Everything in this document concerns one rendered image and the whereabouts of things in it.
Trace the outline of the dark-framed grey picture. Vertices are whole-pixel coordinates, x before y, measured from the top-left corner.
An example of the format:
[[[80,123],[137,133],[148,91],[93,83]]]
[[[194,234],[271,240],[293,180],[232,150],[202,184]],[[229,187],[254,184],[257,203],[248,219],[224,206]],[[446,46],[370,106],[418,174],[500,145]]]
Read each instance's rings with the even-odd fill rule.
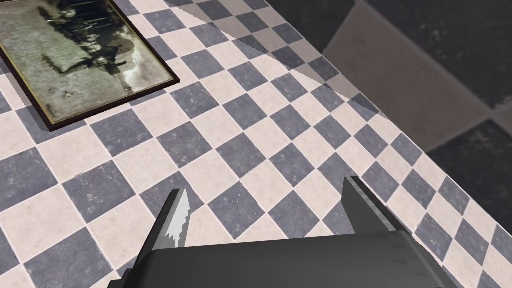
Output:
[[[180,82],[114,0],[0,0],[0,57],[51,132]]]

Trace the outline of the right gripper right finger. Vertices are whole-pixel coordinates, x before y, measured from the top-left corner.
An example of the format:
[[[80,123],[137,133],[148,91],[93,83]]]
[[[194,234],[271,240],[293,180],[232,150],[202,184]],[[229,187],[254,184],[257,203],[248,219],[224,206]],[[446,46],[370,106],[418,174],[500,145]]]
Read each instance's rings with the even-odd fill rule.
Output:
[[[359,177],[344,178],[341,196],[342,206],[355,233],[408,232]]]

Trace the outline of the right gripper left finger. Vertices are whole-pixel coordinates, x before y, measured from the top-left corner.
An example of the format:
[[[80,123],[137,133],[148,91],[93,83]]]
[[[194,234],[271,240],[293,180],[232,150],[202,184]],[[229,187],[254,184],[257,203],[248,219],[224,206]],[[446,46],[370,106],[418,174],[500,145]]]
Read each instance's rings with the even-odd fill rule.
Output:
[[[190,217],[191,206],[187,190],[185,188],[172,190],[159,212],[135,264],[139,264],[152,251],[184,247]]]

